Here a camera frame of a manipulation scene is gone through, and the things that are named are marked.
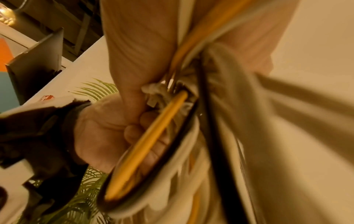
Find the black monitor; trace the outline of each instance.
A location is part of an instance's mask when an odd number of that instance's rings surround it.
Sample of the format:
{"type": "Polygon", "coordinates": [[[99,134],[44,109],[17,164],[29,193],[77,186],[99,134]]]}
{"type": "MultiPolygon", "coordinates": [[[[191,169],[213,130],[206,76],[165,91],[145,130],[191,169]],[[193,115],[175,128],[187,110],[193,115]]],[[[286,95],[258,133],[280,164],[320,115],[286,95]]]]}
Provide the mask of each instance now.
{"type": "Polygon", "coordinates": [[[63,37],[64,29],[60,28],[6,65],[20,105],[61,71],[63,37]]]}

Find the light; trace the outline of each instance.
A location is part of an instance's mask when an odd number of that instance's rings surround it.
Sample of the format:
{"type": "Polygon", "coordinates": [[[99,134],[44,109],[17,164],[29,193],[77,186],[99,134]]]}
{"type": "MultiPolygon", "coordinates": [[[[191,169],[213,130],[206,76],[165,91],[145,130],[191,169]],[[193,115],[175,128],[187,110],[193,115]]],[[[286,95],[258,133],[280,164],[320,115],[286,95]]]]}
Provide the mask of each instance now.
{"type": "Polygon", "coordinates": [[[5,25],[13,25],[16,21],[14,11],[0,3],[0,22],[5,25]]]}

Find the hand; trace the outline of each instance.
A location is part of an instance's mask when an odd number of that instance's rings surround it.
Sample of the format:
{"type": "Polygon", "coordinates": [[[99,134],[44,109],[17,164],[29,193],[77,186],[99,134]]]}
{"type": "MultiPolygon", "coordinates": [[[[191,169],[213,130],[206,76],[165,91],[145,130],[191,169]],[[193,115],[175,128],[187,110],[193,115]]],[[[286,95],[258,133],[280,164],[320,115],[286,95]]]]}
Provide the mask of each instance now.
{"type": "MultiPolygon", "coordinates": [[[[74,128],[75,151],[91,166],[109,173],[119,158],[134,145],[157,117],[155,111],[142,114],[139,125],[128,125],[123,116],[123,101],[118,93],[104,97],[79,114],[74,128]]],[[[147,155],[140,170],[147,174],[168,144],[166,134],[147,155]]]]}
{"type": "MultiPolygon", "coordinates": [[[[196,24],[219,0],[196,0],[196,24]]],[[[177,46],[179,0],[101,0],[103,28],[110,56],[110,71],[120,91],[129,123],[139,123],[146,110],[141,87],[160,80],[177,46]]],[[[268,74],[274,50],[297,0],[259,15],[222,36],[244,66],[268,74]]]]}

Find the blue panel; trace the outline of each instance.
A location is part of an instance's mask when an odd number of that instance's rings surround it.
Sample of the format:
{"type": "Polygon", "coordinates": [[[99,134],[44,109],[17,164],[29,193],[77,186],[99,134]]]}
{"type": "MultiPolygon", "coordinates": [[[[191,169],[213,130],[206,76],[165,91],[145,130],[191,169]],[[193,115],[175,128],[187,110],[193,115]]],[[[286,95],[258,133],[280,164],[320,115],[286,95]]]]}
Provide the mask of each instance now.
{"type": "Polygon", "coordinates": [[[19,105],[10,77],[7,72],[0,72],[0,113],[19,105]]]}

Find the orange panel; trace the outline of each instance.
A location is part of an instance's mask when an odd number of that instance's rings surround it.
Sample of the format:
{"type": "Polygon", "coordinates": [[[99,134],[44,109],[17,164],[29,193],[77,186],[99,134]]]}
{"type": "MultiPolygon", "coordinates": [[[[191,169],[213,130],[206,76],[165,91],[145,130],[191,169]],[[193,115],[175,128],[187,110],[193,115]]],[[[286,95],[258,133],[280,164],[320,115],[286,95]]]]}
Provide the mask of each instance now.
{"type": "Polygon", "coordinates": [[[0,38],[0,72],[6,72],[5,64],[13,59],[10,48],[4,38],[0,38]]]}

